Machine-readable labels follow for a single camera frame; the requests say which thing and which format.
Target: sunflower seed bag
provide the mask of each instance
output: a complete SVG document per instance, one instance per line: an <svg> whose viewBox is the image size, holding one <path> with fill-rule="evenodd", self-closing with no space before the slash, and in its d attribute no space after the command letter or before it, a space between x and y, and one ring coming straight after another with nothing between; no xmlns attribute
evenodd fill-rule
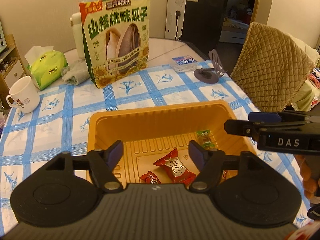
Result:
<svg viewBox="0 0 320 240"><path fill-rule="evenodd" d="M79 6L85 59L98 88L147 67L149 0L85 0Z"/></svg>

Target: yellow plastic tray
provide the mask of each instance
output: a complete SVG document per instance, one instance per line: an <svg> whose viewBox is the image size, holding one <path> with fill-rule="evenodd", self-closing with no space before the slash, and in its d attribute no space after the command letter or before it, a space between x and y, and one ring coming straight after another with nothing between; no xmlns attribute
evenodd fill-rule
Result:
<svg viewBox="0 0 320 240"><path fill-rule="evenodd" d="M148 171L161 183L171 183L164 169L153 163L177 147L180 160L197 175L199 171L188 155L189 141L197 141L196 131L210 129L215 147L228 155L255 153L247 138L225 132L227 119L236 117L223 100L95 113L90 118L88 151L107 149L122 140L124 156L113 173L124 187L129 182L142 182L140 177Z"/></svg>

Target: quilted chair cover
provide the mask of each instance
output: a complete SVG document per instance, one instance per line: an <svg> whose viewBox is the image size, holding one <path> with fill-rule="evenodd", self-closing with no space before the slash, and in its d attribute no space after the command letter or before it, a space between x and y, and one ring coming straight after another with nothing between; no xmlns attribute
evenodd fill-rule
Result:
<svg viewBox="0 0 320 240"><path fill-rule="evenodd" d="M293 39L276 28L251 23L233 81L261 111L282 111L315 64Z"/></svg>

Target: blue and white tablecloth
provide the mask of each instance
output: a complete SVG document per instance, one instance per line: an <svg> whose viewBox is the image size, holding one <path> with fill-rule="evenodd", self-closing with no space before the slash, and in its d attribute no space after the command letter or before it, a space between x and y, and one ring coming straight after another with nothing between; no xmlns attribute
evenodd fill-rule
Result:
<svg viewBox="0 0 320 240"><path fill-rule="evenodd" d="M213 67L210 61L198 67ZM16 223L10 207L12 190L61 151L82 155L87 150L90 117L99 111L218 100L227 101L238 119L257 111L247 95L225 74L219 83L197 80L193 72L176 73L169 65L148 68L102 90L90 80L79 86L60 85L41 92L32 113L13 108L0 140L0 235ZM299 167L293 155L261 152L258 156L296 185L303 195ZM303 197L295 224L308 223L309 201Z"/></svg>

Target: black cable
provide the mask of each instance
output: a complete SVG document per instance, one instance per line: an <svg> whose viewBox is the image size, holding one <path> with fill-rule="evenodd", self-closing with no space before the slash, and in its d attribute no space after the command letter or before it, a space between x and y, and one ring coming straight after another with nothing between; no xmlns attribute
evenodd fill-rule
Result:
<svg viewBox="0 0 320 240"><path fill-rule="evenodd" d="M176 32L176 37L174 38L175 40L177 39L178 35L178 18L181 15L180 11L176 11L176 26L177 26L177 32Z"/></svg>

